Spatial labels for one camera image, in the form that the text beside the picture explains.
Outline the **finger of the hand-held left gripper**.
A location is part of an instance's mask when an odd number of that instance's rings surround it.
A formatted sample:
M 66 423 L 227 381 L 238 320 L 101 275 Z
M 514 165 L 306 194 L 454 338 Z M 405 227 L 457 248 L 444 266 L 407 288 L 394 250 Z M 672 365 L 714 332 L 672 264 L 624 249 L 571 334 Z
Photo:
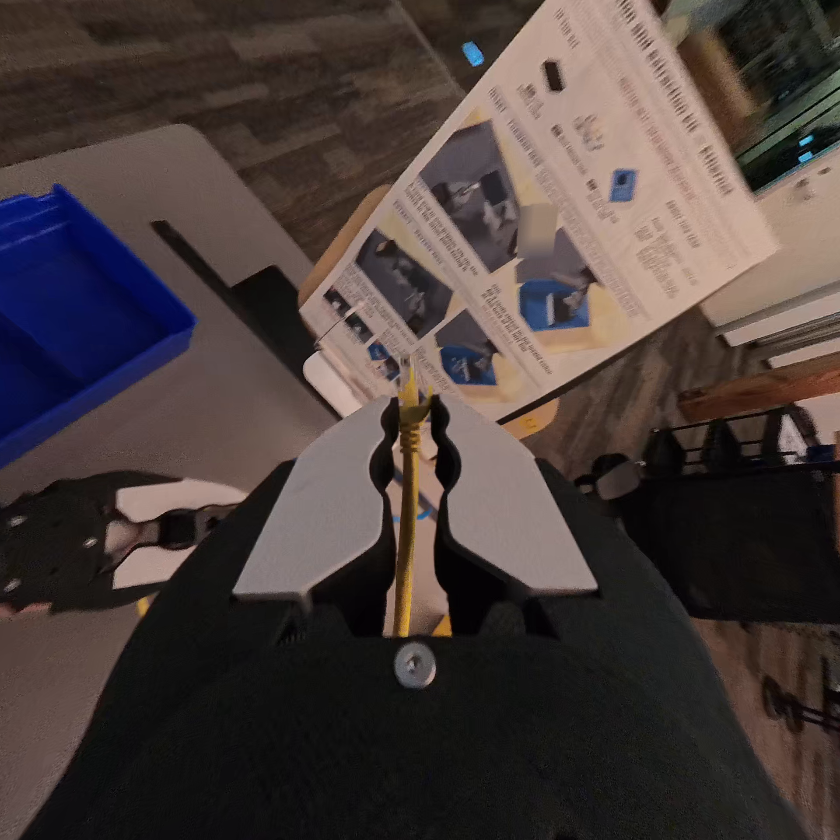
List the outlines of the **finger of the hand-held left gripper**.
M 145 527 L 175 512 L 196 512 L 205 508 L 231 508 L 247 498 L 247 493 L 223 484 L 199 479 L 154 479 L 149 485 L 118 489 L 114 519 Z
M 110 560 L 121 561 L 112 572 L 112 591 L 126 592 L 167 582 L 195 548 L 194 545 L 183 549 L 146 545 L 129 552 L 110 552 Z

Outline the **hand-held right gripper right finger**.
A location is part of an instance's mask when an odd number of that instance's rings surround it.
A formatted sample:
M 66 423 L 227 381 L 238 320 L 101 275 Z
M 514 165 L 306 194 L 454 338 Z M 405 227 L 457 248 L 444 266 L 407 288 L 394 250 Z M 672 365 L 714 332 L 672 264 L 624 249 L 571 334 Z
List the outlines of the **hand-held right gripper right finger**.
M 536 458 L 465 402 L 436 396 L 435 475 L 443 493 L 434 571 L 453 635 L 477 635 L 497 604 L 588 596 L 595 576 Z

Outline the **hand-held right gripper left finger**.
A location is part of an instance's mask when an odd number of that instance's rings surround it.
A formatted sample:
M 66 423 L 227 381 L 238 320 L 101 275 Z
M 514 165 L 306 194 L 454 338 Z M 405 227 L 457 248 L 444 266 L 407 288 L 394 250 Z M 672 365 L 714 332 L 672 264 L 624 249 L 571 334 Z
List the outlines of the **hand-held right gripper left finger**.
M 337 608 L 351 632 L 381 636 L 395 579 L 387 488 L 399 405 L 380 397 L 310 444 L 294 466 L 233 588 L 241 602 Z

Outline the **blue plastic bin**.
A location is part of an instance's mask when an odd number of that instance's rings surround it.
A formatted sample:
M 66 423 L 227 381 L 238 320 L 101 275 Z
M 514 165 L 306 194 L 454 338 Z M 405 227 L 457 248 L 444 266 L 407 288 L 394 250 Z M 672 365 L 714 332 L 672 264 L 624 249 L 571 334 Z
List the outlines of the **blue plastic bin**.
M 1 466 L 186 352 L 196 316 L 61 185 L 1 202 Z

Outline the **wooden column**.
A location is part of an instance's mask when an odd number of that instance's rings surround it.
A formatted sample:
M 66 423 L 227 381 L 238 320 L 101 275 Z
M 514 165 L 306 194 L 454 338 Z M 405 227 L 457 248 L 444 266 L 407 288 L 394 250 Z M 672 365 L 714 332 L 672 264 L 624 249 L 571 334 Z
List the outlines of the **wooden column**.
M 679 394 L 677 405 L 690 423 L 760 413 L 839 392 L 839 353 L 831 353 Z

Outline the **glass partition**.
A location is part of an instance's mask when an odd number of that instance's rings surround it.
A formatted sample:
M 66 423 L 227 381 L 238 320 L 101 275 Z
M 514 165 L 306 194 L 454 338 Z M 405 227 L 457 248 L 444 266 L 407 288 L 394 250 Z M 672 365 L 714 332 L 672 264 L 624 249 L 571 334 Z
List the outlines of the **glass partition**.
M 740 2 L 717 31 L 759 105 L 736 155 L 754 192 L 838 147 L 838 1 Z

